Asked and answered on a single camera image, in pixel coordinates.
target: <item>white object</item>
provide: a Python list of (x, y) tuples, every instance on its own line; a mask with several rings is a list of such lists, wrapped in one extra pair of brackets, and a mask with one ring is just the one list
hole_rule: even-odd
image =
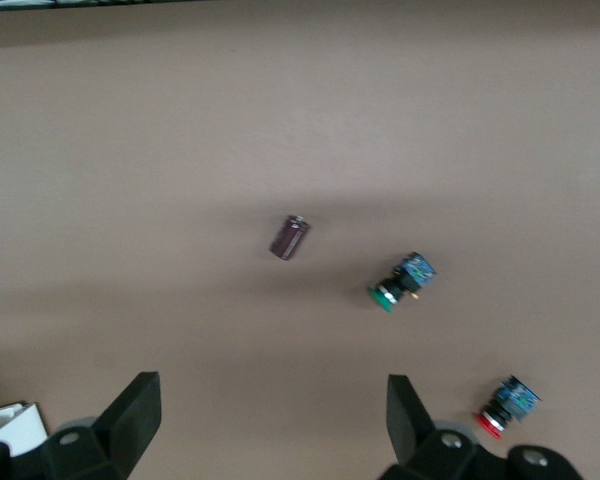
[(47, 430), (35, 403), (0, 408), (0, 442), (9, 445), (12, 457), (33, 450), (46, 439)]

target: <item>screw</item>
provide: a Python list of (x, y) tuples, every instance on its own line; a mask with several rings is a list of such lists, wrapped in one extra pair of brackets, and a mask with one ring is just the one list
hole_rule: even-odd
[(78, 435), (76, 432), (69, 432), (66, 435), (61, 436), (58, 442), (60, 445), (69, 445), (70, 443), (77, 441), (79, 438), (80, 435)]
[(537, 467), (546, 467), (549, 465), (549, 460), (537, 450), (525, 450), (522, 452), (522, 457), (531, 465)]
[(462, 440), (460, 440), (460, 437), (453, 433), (443, 433), (442, 443), (449, 448), (460, 448), (462, 446)]

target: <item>capacitor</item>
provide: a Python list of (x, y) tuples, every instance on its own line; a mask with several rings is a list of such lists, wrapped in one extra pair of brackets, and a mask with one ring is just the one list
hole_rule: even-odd
[(271, 243), (269, 250), (282, 260), (293, 257), (311, 226), (298, 215), (289, 215)]
[(514, 418), (522, 421), (535, 410), (538, 401), (541, 401), (540, 397), (511, 375), (493, 392), (491, 400), (476, 415), (476, 420), (489, 435), (499, 440), (509, 422)]
[(396, 265), (390, 277), (385, 278), (369, 292), (378, 304), (391, 313), (396, 305), (409, 292), (413, 298), (418, 298), (416, 292), (431, 283), (436, 271), (422, 255), (411, 252), (401, 263)]

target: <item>brown capacitor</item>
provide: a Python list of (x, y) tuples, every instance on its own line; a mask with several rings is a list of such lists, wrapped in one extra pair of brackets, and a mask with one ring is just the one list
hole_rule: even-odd
[(276, 257), (289, 260), (295, 255), (309, 228), (311, 227), (304, 221), (304, 218), (289, 215), (269, 250)]

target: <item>electrolytic capacitor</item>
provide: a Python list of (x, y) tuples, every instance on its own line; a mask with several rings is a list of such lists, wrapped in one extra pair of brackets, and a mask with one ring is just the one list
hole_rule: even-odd
[(535, 409), (538, 401), (540, 397), (511, 375), (482, 407), (476, 415), (476, 420), (489, 435), (499, 440), (509, 422), (514, 418), (522, 421)]
[(310, 225), (304, 221), (304, 218), (297, 215), (289, 215), (276, 235), (276, 238), (271, 243), (269, 250), (276, 257), (282, 260), (289, 260), (295, 255), (310, 228)]

